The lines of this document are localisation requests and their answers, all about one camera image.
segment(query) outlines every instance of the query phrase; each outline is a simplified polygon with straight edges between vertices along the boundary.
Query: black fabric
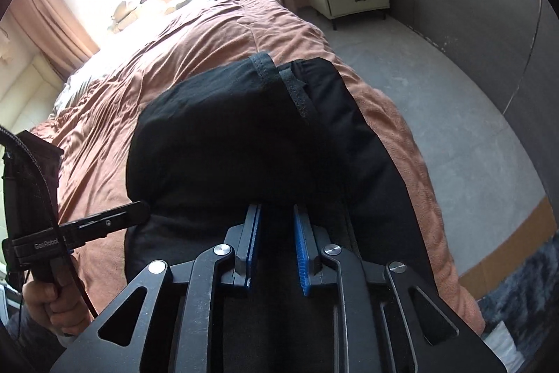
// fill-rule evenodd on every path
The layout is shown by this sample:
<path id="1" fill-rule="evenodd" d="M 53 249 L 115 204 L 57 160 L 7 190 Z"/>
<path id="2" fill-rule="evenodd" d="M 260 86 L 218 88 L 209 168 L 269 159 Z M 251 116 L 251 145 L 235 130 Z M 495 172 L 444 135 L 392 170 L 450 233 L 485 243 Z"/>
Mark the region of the black fabric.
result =
<path id="1" fill-rule="evenodd" d="M 17 343 L 17 346 L 9 349 L 19 349 L 24 358 L 35 369 L 36 373 L 47 373 L 66 350 L 60 345 L 57 336 L 44 327 L 37 324 L 31 318 L 26 305 L 21 309 L 20 315 L 15 313 L 8 321 L 6 330 L 9 336 Z"/>
<path id="2" fill-rule="evenodd" d="M 126 171 L 152 207 L 125 273 L 195 259 L 264 203 L 254 294 L 225 303 L 225 371 L 332 369 L 332 303 L 298 283 L 292 206 L 363 259 L 401 260 L 434 286 L 405 183 L 334 66 L 265 54 L 190 78 L 143 111 Z"/>

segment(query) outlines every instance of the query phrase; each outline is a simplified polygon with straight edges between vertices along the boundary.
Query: wooden baseboard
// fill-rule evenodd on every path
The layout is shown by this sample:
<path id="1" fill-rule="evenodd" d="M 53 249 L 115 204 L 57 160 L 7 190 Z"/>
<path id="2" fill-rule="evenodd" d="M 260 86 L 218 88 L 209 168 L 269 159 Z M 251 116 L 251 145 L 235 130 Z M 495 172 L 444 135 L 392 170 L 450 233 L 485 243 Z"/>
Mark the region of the wooden baseboard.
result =
<path id="1" fill-rule="evenodd" d="M 460 277 L 475 299 L 496 289 L 557 231 L 550 201 L 543 198 L 528 218 L 497 249 Z"/>

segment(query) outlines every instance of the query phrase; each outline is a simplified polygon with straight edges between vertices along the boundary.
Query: sleeve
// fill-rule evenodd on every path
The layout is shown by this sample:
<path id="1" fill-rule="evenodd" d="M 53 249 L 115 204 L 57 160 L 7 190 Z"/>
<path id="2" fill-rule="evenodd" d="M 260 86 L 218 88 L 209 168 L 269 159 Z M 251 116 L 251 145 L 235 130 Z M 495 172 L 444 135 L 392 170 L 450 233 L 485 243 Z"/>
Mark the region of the sleeve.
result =
<path id="1" fill-rule="evenodd" d="M 9 336 L 20 346 L 38 373 L 48 373 L 65 348 L 59 343 L 57 336 L 31 318 L 26 305 L 21 309 L 21 326 L 18 330 L 19 317 L 19 313 L 16 313 L 8 321 L 6 329 Z"/>

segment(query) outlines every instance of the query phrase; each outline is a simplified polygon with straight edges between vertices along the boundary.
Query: metal screw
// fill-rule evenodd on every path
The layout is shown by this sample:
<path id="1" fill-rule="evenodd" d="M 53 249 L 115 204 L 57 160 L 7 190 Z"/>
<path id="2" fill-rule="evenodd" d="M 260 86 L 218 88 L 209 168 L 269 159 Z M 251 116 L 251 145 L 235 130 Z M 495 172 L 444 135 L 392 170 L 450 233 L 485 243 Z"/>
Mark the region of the metal screw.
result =
<path id="1" fill-rule="evenodd" d="M 156 260 L 156 261 L 152 261 L 149 263 L 149 266 L 147 266 L 147 269 L 154 274 L 159 274 L 161 272 L 163 272 L 165 270 L 165 268 L 167 267 L 167 265 L 161 261 L 160 259 Z"/>
<path id="2" fill-rule="evenodd" d="M 213 248 L 213 252 L 217 256 L 225 256 L 231 253 L 231 247 L 228 246 L 227 244 L 219 244 Z"/>
<path id="3" fill-rule="evenodd" d="M 404 273 L 406 271 L 406 265 L 400 261 L 393 261 L 390 263 L 389 269 L 395 273 Z"/>
<path id="4" fill-rule="evenodd" d="M 342 253 L 342 247 L 336 244 L 329 244 L 324 247 L 324 253 L 328 256 L 337 256 Z"/>

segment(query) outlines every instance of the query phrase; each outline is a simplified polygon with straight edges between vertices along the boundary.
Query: brown bedsheet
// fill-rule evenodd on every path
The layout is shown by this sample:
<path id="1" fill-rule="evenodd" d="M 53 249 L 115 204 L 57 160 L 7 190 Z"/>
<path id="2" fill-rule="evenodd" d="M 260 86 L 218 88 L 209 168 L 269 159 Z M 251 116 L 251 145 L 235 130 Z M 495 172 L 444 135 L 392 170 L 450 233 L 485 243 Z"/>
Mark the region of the brown bedsheet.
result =
<path id="1" fill-rule="evenodd" d="M 147 27 L 153 31 L 149 41 L 145 30 L 140 31 Z M 114 62 L 114 72 L 93 83 L 77 106 L 35 130 L 65 150 L 59 187 L 61 222 L 128 202 L 125 166 L 130 139 L 139 113 L 164 90 L 259 51 L 269 52 L 276 64 L 323 57 L 341 73 L 406 183 L 441 296 L 477 333 L 482 331 L 477 303 L 458 284 L 441 210 L 412 133 L 388 97 L 343 64 L 320 30 L 276 0 L 219 0 L 202 10 L 182 9 L 151 23 L 138 22 L 124 33 L 138 33 L 137 51 L 125 62 Z M 76 255 L 80 277 L 101 311 L 126 285 L 124 232 L 90 242 Z"/>

